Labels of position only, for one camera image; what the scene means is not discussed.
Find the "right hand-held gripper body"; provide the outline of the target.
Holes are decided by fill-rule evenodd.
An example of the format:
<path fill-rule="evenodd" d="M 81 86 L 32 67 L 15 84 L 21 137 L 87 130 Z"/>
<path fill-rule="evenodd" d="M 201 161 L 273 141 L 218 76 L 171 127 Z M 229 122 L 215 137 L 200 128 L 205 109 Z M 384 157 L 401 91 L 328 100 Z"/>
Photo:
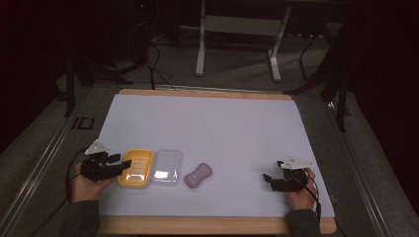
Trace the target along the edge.
<path fill-rule="evenodd" d="M 285 193 L 301 191 L 308 183 L 308 175 L 304 169 L 310 168 L 313 163 L 294 156 L 283 162 L 283 177 L 273 179 L 270 184 L 272 190 Z"/>

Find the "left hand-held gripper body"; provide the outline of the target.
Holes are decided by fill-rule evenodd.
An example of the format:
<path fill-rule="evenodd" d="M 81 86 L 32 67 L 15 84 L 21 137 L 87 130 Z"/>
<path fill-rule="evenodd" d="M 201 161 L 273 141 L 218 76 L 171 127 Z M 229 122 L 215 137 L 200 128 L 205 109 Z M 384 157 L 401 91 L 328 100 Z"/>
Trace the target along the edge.
<path fill-rule="evenodd" d="M 81 174 L 92 182 L 116 177 L 118 174 L 113 172 L 113 166 L 107 162 L 109 150 L 109 145 L 95 140 L 85 151 L 87 158 L 82 162 Z"/>

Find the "yellow soap dish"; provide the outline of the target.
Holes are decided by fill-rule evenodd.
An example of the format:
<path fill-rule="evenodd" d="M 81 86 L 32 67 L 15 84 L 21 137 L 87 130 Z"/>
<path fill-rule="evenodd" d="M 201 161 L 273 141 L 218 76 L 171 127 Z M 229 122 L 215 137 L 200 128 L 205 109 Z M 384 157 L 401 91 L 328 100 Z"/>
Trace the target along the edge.
<path fill-rule="evenodd" d="M 125 160 L 130 167 L 118 176 L 118 183 L 124 188 L 145 188 L 149 181 L 154 163 L 154 152 L 148 149 L 130 149 L 126 152 Z"/>

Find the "pink soap bar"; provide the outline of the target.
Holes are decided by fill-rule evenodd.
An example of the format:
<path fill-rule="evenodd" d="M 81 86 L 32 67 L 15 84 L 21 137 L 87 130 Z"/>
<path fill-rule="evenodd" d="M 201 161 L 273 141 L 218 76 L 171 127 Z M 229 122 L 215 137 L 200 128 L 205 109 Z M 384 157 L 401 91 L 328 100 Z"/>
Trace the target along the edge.
<path fill-rule="evenodd" d="M 184 182 L 190 189 L 196 189 L 203 180 L 212 175 L 212 168 L 207 163 L 201 163 L 193 172 L 186 175 Z"/>

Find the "person's right hand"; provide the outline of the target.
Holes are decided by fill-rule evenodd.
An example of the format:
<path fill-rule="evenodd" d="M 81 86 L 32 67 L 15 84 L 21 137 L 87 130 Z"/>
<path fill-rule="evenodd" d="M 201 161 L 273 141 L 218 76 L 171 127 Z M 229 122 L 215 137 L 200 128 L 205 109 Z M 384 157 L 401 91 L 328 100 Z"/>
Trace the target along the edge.
<path fill-rule="evenodd" d="M 314 184 L 315 175 L 309 168 L 305 168 L 304 171 L 308 175 L 307 185 L 301 191 L 287 194 L 290 210 L 313 210 L 316 204 L 317 187 Z"/>

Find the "clear plastic lid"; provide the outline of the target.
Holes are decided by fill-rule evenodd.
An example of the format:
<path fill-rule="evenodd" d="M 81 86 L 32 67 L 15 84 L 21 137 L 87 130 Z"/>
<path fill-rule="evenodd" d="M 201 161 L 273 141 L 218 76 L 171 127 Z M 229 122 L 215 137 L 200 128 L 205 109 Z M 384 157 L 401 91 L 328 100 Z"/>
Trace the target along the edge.
<path fill-rule="evenodd" d="M 177 150 L 158 150 L 152 172 L 151 184 L 172 189 L 180 184 L 183 156 Z"/>

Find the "white table mat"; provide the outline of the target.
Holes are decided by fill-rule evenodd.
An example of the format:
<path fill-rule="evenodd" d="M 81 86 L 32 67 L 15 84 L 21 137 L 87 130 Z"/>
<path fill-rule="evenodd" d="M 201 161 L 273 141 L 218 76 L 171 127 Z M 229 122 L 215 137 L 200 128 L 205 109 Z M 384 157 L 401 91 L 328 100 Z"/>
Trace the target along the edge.
<path fill-rule="evenodd" d="M 112 184 L 100 201 L 111 216 L 282 217 L 287 197 L 263 177 L 280 177 L 277 163 L 291 156 L 315 159 L 292 100 L 116 95 L 99 139 L 114 153 L 177 150 L 183 175 L 212 169 L 195 189 Z"/>

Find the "black metal stand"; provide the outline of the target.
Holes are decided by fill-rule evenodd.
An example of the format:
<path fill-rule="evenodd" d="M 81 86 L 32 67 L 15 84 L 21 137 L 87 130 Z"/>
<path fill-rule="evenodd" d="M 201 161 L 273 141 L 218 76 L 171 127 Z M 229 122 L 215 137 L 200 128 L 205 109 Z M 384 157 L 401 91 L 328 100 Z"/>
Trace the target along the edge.
<path fill-rule="evenodd" d="M 333 99 L 335 96 L 338 96 L 337 106 L 335 107 L 336 112 L 336 123 L 339 129 L 342 132 L 345 132 L 344 125 L 344 116 L 346 111 L 346 99 L 347 99 L 347 89 L 348 89 L 348 70 L 344 69 L 327 69 L 325 59 L 321 62 L 320 66 L 309 76 L 306 76 L 305 69 L 303 66 L 302 58 L 309 47 L 314 43 L 314 41 L 319 37 L 323 36 L 326 42 L 332 46 L 334 40 L 339 34 L 341 23 L 325 23 L 319 27 L 318 35 L 313 37 L 309 43 L 306 45 L 302 53 L 300 54 L 297 62 L 299 69 L 302 73 L 305 84 L 288 91 L 285 91 L 285 95 L 298 95 L 308 89 L 311 89 L 321 83 L 325 83 L 326 86 L 323 88 L 320 93 L 320 98 L 323 102 L 327 102 L 329 105 L 332 105 Z"/>

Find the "metal floor rail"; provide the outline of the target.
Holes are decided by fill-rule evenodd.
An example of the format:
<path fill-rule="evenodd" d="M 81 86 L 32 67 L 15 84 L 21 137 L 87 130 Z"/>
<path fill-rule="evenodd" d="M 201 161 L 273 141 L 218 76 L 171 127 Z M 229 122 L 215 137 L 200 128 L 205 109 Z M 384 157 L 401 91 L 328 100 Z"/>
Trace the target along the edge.
<path fill-rule="evenodd" d="M 325 104 L 327 114 L 332 122 L 335 122 L 335 117 L 337 116 L 337 107 L 332 103 Z M 362 167 L 358 162 L 358 158 L 355 152 L 355 146 L 353 142 L 349 139 L 348 132 L 343 132 L 338 125 L 334 123 L 335 129 L 337 130 L 339 139 L 345 154 L 349 159 L 349 170 L 353 176 L 353 179 L 357 185 L 361 199 L 363 200 L 366 211 L 370 217 L 371 223 L 374 227 L 377 237 L 391 237 L 390 231 L 385 223 L 381 211 L 377 205 L 377 202 L 374 198 L 372 190 L 368 184 L 366 176 L 362 171 Z"/>
<path fill-rule="evenodd" d="M 11 236 L 90 92 L 82 88 L 76 93 L 68 116 L 66 104 L 53 101 L 0 155 L 0 237 Z"/>

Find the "white metal table frame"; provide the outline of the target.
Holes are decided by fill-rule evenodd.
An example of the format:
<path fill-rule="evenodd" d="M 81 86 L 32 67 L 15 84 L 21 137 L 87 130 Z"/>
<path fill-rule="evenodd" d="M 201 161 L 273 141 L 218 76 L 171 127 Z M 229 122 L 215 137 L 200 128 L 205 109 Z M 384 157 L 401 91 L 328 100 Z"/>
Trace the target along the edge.
<path fill-rule="evenodd" d="M 277 54 L 285 36 L 286 27 L 292 11 L 292 6 L 286 6 L 280 20 L 264 20 L 240 17 L 227 17 L 208 15 L 206 11 L 207 0 L 201 0 L 200 14 L 200 41 L 196 63 L 196 75 L 202 76 L 205 72 L 206 59 L 206 32 L 256 35 L 274 37 L 275 43 L 268 50 L 269 65 L 273 80 L 282 79 Z"/>

